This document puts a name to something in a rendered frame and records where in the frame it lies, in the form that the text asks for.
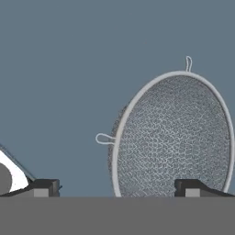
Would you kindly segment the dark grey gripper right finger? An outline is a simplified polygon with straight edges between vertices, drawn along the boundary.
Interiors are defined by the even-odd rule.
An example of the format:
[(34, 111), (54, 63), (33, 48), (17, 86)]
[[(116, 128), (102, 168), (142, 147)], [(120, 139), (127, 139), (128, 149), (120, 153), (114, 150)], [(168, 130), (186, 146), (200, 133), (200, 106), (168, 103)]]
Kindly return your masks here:
[(233, 197), (233, 195), (207, 187), (196, 179), (176, 179), (174, 195), (180, 197)]

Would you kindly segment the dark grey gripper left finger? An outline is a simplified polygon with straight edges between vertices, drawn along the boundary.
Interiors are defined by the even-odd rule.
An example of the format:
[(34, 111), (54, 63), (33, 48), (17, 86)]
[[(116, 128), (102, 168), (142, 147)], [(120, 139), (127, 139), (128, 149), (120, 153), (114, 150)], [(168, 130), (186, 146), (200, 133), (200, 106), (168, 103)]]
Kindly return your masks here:
[(59, 179), (38, 179), (23, 189), (1, 195), (1, 197), (58, 197), (61, 188)]

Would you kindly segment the silver mesh tea strainer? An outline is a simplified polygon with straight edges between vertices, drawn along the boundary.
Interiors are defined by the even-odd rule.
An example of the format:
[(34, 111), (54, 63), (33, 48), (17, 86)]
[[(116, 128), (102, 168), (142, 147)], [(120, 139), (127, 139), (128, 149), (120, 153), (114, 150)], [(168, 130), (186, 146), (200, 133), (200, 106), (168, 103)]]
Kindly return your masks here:
[(108, 147), (117, 197), (174, 195), (176, 179), (196, 179), (229, 193), (235, 134), (229, 110), (212, 83), (185, 69), (144, 85), (121, 110), (111, 133), (95, 140)]

